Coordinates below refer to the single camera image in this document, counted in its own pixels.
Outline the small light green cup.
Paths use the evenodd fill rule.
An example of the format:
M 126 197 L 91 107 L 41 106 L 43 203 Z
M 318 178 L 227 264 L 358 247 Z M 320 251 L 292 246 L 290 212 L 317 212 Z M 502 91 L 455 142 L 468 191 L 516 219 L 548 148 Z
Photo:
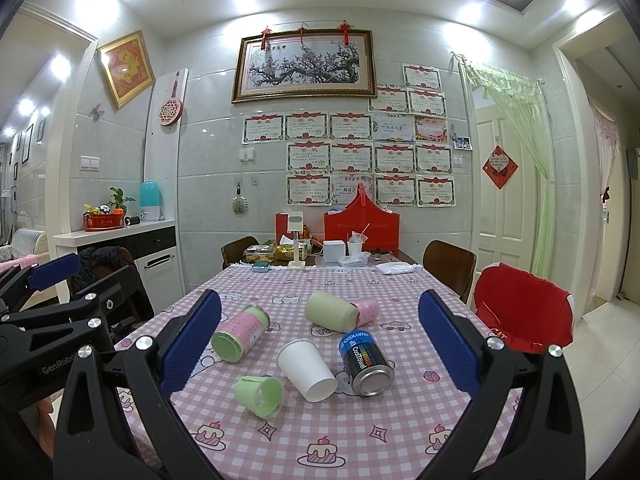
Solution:
M 243 376 L 234 385 L 234 398 L 255 416 L 268 419 L 280 410 L 284 388 L 278 378 Z

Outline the white paper cup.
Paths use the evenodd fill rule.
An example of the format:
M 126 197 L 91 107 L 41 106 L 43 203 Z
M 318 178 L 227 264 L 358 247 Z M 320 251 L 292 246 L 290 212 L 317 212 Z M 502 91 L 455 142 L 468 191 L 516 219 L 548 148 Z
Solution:
M 277 354 L 277 366 L 310 403 L 326 400 L 335 392 L 337 379 L 309 339 L 287 342 Z

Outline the pink green canister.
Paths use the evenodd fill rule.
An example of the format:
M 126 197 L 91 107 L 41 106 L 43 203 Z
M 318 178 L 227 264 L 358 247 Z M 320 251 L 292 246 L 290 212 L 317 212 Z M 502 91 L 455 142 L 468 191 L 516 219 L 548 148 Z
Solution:
M 212 337 L 213 352 L 223 361 L 239 362 L 262 338 L 270 324 L 269 314 L 250 304 L 216 329 Z

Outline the brown wooden chair right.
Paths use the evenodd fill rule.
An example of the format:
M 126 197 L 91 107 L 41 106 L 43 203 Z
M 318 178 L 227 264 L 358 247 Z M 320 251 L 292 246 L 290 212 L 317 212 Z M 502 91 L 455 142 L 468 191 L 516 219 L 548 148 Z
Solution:
M 424 250 L 423 267 L 466 304 L 473 285 L 477 256 L 465 248 L 432 240 Z

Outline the black metal can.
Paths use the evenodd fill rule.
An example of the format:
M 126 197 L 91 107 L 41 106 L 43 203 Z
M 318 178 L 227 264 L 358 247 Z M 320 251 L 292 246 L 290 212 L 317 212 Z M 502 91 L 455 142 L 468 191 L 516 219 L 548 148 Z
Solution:
M 378 396 L 394 382 L 393 367 L 367 330 L 352 330 L 345 334 L 338 344 L 338 351 L 352 380 L 352 391 L 357 396 Z

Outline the brown wooden chair far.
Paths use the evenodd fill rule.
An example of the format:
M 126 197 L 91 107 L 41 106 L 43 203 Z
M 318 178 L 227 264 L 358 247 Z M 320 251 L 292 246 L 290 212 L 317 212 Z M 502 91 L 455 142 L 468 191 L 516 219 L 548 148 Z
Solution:
M 225 244 L 221 247 L 222 267 L 227 269 L 233 263 L 241 262 L 247 248 L 257 244 L 258 240 L 254 236 L 243 236 Z

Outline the snack packages pile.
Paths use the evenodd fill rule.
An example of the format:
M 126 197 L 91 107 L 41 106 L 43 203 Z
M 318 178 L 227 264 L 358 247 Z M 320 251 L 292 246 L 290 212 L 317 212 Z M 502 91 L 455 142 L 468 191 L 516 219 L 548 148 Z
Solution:
M 250 245 L 243 252 L 243 260 L 248 263 L 268 262 L 287 266 L 294 260 L 294 246 L 292 244 Z

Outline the red gift box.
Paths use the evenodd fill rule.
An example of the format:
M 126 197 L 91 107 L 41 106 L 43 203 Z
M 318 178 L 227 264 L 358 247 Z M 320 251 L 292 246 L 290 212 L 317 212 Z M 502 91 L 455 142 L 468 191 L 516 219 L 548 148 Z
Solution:
M 398 252 L 400 214 L 380 208 L 372 202 L 362 184 L 352 201 L 339 212 L 323 216 L 324 240 L 346 242 L 353 232 L 363 233 L 367 240 L 362 248 L 368 252 Z

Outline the teal humidifier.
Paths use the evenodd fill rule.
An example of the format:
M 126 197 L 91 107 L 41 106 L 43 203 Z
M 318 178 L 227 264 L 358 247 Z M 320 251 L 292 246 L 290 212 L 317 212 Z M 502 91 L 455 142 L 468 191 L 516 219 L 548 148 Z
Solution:
M 154 181 L 144 181 L 140 186 L 141 220 L 145 222 L 158 221 L 162 218 L 162 194 L 160 187 Z

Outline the white square box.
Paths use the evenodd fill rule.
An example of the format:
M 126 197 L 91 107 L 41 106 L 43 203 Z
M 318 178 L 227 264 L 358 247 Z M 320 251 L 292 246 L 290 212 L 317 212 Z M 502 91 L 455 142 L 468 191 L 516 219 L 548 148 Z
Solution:
M 325 263 L 339 263 L 346 256 L 344 240 L 325 240 L 322 247 L 322 256 Z

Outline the red diamond door sign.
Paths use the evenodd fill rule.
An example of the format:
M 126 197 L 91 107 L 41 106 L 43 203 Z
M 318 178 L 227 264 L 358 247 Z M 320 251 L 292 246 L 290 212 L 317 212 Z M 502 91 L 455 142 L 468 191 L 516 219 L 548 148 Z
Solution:
M 483 171 L 498 190 L 501 190 L 518 170 L 518 164 L 496 145 L 483 165 Z

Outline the gold framed red picture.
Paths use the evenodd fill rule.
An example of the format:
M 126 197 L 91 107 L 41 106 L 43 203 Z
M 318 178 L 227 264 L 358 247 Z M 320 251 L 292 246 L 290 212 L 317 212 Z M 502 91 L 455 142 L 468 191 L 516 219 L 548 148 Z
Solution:
M 155 82 L 141 30 L 98 47 L 96 62 L 116 110 L 120 110 Z

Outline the green sheer curtain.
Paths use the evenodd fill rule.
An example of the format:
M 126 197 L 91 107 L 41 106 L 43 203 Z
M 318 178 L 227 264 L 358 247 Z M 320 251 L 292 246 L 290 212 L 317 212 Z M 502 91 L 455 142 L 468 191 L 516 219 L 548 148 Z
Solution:
M 474 247 L 481 269 L 507 263 L 548 278 L 554 241 L 555 180 L 541 83 L 454 56 L 470 112 Z

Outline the framed plum blossom painting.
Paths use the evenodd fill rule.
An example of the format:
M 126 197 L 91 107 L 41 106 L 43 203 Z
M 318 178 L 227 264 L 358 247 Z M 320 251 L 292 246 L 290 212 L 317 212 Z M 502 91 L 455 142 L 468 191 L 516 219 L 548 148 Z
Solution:
M 348 25 L 285 32 L 265 29 L 241 40 L 231 102 L 378 94 L 370 30 Z

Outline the hanging wall brush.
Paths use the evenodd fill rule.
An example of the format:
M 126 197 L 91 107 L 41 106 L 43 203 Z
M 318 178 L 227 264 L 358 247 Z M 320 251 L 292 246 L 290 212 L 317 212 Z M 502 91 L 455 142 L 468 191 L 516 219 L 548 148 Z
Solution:
M 235 187 L 235 196 L 232 198 L 232 211 L 234 214 L 246 214 L 248 211 L 248 201 L 242 195 L 242 185 L 240 182 L 238 182 Z

